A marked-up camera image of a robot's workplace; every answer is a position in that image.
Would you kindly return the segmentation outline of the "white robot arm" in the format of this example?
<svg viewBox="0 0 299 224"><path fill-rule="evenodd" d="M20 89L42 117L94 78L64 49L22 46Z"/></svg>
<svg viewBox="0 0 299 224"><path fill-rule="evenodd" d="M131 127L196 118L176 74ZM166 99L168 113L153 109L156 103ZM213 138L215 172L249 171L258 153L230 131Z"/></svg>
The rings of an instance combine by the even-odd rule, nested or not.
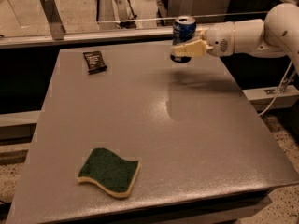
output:
<svg viewBox="0 0 299 224"><path fill-rule="evenodd" d="M246 53L259 58L287 55L299 74L299 6L280 4L264 20L227 21L201 26L195 38L172 47L175 56L230 56Z"/></svg>

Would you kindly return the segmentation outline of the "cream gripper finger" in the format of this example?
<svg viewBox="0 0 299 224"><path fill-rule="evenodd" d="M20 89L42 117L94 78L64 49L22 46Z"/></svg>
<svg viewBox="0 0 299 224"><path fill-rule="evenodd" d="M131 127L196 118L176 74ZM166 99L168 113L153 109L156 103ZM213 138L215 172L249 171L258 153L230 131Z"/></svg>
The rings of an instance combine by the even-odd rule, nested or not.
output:
<svg viewBox="0 0 299 224"><path fill-rule="evenodd" d="M205 40L198 39L173 46L172 54L176 57L202 57L211 49L213 47Z"/></svg>
<svg viewBox="0 0 299 224"><path fill-rule="evenodd" d="M195 36L200 39L206 39L207 28L197 28L195 31Z"/></svg>

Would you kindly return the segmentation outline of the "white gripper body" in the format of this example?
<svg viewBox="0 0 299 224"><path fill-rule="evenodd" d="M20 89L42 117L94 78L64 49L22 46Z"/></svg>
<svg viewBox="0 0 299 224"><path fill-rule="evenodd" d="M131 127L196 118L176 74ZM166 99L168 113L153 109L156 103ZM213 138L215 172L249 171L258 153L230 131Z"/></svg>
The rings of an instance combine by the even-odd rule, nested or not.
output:
<svg viewBox="0 0 299 224"><path fill-rule="evenodd" d="M223 57L233 54L235 46L235 24L233 22L216 23L205 32L209 45L208 54Z"/></svg>

